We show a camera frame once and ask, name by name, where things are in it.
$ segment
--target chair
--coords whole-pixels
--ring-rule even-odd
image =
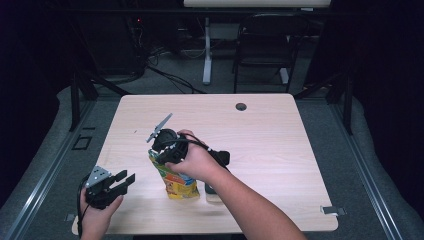
[[[298,15],[255,14],[244,19],[233,63],[234,93],[239,84],[239,66],[277,68],[277,73],[281,68],[290,69],[286,86],[289,92],[299,45],[308,26],[308,20]]]

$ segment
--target snack bag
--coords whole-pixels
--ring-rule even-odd
[[[173,172],[171,169],[161,165],[156,161],[159,154],[152,149],[149,150],[149,159],[159,171],[166,186],[166,192],[171,199],[184,199],[198,197],[197,182],[184,174]]]

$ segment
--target black round hole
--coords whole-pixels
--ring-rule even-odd
[[[244,111],[244,110],[246,110],[246,108],[247,108],[247,106],[244,103],[237,103],[236,104],[236,109],[239,110],[239,111]]]

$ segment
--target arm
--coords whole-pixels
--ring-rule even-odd
[[[187,130],[180,133],[193,134]],[[219,166],[203,148],[189,144],[185,160],[167,163],[167,167],[208,183],[248,239],[306,239],[283,211]]]
[[[81,204],[81,213],[85,214],[83,215],[82,219],[82,240],[96,240],[96,239],[102,239],[103,235],[106,233],[109,224],[110,219],[112,218],[112,215],[115,213],[116,209],[121,205],[124,197],[119,196],[113,201],[108,207],[106,207],[103,210],[96,209],[93,207],[88,206],[87,202],[85,201],[85,192],[86,189],[84,188],[81,191],[80,196],[80,204]]]

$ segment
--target wooden tabletop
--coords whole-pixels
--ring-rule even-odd
[[[237,110],[238,103],[246,110]],[[225,205],[206,201],[203,182],[198,181],[198,198],[168,198],[148,158],[153,141],[145,140],[169,113],[164,128],[192,130],[214,150],[229,151],[229,170],[302,231],[337,228],[336,217],[320,212],[331,201],[291,95],[130,95],[121,99],[97,162],[113,174],[125,169],[136,174],[108,233],[241,232]]]
[[[309,7],[328,8],[331,0],[184,0],[185,7]]]

